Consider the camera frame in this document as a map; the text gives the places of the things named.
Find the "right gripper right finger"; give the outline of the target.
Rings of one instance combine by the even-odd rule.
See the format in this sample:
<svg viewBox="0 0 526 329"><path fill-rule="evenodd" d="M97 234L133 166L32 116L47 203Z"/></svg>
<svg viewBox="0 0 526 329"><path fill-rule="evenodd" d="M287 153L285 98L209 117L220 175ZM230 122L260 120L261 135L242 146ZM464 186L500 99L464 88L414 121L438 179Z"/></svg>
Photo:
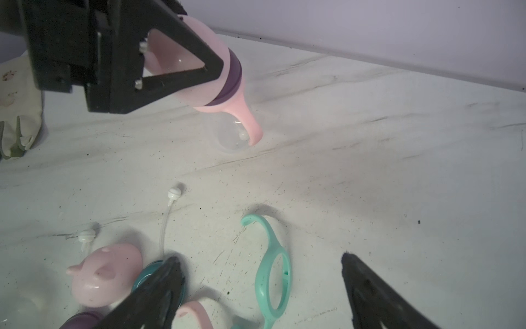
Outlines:
<svg viewBox="0 0 526 329"><path fill-rule="evenodd" d="M341 263L354 328L437 327L359 257L346 252Z"/></svg>

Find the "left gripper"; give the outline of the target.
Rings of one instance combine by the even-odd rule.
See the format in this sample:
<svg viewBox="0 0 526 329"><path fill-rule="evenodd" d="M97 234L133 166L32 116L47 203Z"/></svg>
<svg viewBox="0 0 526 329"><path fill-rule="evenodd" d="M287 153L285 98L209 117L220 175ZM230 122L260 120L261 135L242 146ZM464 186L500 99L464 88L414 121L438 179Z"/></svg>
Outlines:
<svg viewBox="0 0 526 329"><path fill-rule="evenodd" d="M181 18L179 1L17 1L38 89L84 86L90 112L127 114L219 78L223 61ZM144 78L151 30L204 63Z"/></svg>

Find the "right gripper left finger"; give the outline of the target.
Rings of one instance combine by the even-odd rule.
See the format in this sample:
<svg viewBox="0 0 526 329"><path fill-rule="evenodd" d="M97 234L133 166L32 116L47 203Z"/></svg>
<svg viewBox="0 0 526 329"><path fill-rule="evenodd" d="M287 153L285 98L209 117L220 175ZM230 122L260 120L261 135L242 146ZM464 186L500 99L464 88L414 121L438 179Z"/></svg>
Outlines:
<svg viewBox="0 0 526 329"><path fill-rule="evenodd" d="M186 294L186 278L172 256L103 318L95 329L170 328Z"/></svg>

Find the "purple nipple collar back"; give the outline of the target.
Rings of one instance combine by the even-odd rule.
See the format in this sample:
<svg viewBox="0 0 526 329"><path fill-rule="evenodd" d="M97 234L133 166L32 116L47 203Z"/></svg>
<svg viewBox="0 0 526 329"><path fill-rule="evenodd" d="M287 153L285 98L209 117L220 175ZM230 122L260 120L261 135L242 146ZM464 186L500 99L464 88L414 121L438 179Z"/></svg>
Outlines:
<svg viewBox="0 0 526 329"><path fill-rule="evenodd" d="M206 106L217 106L229 100L240 88L242 80L242 65L235 53L229 49L230 52L230 69L227 79L220 93Z"/></svg>

